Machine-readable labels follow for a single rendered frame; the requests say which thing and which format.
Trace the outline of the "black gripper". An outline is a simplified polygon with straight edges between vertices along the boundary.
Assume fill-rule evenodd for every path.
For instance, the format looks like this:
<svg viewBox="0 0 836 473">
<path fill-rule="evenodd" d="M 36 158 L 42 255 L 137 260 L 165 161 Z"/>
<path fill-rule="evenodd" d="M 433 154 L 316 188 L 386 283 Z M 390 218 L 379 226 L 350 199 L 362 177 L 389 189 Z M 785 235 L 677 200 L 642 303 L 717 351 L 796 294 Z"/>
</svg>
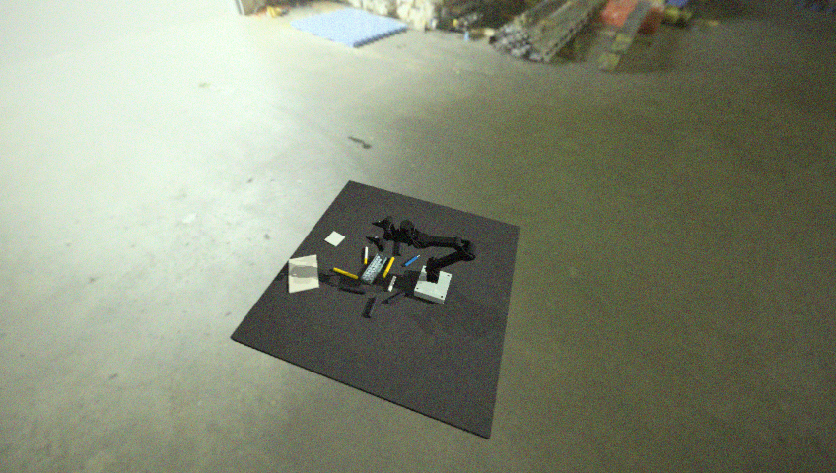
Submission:
<svg viewBox="0 0 836 473">
<path fill-rule="evenodd" d="M 391 216 L 387 216 L 387 218 L 385 218 L 383 221 L 372 222 L 372 225 L 375 225 L 375 226 L 378 226 L 378 227 L 383 228 L 386 222 L 393 222 L 393 217 L 391 217 Z M 369 241 L 371 241 L 371 242 L 372 242 L 375 246 L 377 246 L 377 247 L 378 247 L 378 250 L 379 250 L 380 252 L 383 252 L 383 251 L 384 251 L 384 249 L 385 249 L 385 246 L 386 246 L 386 241 L 392 240 L 392 241 L 394 241 L 394 243 L 397 243 L 397 242 L 398 242 L 398 240 L 399 240 L 399 235 L 400 235 L 400 230 L 399 230 L 399 229 L 397 229 L 397 230 L 396 230 L 396 232 L 395 232 L 395 234 L 396 234 L 396 237 L 392 237 L 392 238 L 387 238 L 387 237 L 385 237 L 385 234 L 383 234 L 383 238 L 381 238 L 381 239 L 380 239 L 379 237 L 378 237 L 378 238 L 374 238 L 374 237 L 370 237 L 370 236 L 366 236 L 366 239 L 368 239 L 368 240 L 369 240 Z M 385 240 L 386 240 L 386 241 L 385 241 Z"/>
</svg>

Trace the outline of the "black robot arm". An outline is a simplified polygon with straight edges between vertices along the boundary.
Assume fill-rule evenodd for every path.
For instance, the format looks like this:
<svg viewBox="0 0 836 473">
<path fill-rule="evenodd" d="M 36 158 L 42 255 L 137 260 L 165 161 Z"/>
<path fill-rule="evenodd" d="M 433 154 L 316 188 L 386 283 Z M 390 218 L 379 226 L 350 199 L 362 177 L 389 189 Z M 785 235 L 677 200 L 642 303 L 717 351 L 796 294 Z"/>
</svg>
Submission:
<svg viewBox="0 0 836 473">
<path fill-rule="evenodd" d="M 385 237 L 396 237 L 396 229 L 393 222 L 386 222 L 383 229 L 385 230 Z M 456 250 L 455 253 L 452 253 L 440 259 L 437 259 L 435 257 L 428 259 L 425 269 L 425 271 L 427 272 L 426 281 L 436 284 L 439 280 L 441 268 L 454 264 L 461 260 L 466 262 L 472 261 L 475 259 L 476 256 L 476 245 L 468 239 L 462 239 L 458 236 L 429 236 L 417 230 L 415 228 L 415 225 L 413 225 L 412 222 L 409 220 L 403 220 L 400 223 L 400 235 L 398 242 L 407 243 L 408 246 L 413 245 L 417 249 L 423 249 L 429 246 L 434 246 L 449 247 L 454 248 Z M 464 244 L 463 247 L 461 247 L 462 243 Z"/>
</svg>

